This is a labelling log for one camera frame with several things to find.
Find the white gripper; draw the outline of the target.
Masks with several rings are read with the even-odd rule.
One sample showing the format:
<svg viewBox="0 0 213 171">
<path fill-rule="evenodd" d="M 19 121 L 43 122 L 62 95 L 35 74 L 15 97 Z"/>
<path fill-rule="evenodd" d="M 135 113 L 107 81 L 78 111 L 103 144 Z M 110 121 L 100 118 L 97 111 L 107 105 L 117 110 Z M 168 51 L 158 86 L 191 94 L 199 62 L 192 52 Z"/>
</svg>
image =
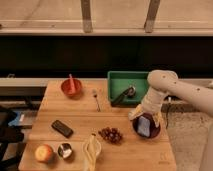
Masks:
<svg viewBox="0 0 213 171">
<path fill-rule="evenodd" d="M 164 92 L 149 88 L 141 104 L 138 104 L 136 108 L 129 112 L 129 119 L 134 120 L 144 111 L 145 113 L 153 115 L 155 126 L 159 127 L 160 121 L 162 120 L 162 115 L 159 111 L 161 110 L 165 97 L 166 94 Z"/>
</svg>

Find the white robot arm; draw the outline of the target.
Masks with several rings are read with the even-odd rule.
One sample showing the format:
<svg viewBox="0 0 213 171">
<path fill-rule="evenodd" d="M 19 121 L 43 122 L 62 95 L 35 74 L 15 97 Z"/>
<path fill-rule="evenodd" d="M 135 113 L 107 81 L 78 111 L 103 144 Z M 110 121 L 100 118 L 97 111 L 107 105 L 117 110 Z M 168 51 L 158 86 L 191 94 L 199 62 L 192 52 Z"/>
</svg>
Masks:
<svg viewBox="0 0 213 171">
<path fill-rule="evenodd" d="M 159 132 L 159 114 L 164 99 L 174 95 L 213 118 L 213 90 L 180 81 L 174 71 L 153 70 L 148 74 L 149 89 L 141 103 L 129 114 L 135 132 L 151 138 Z"/>
</svg>

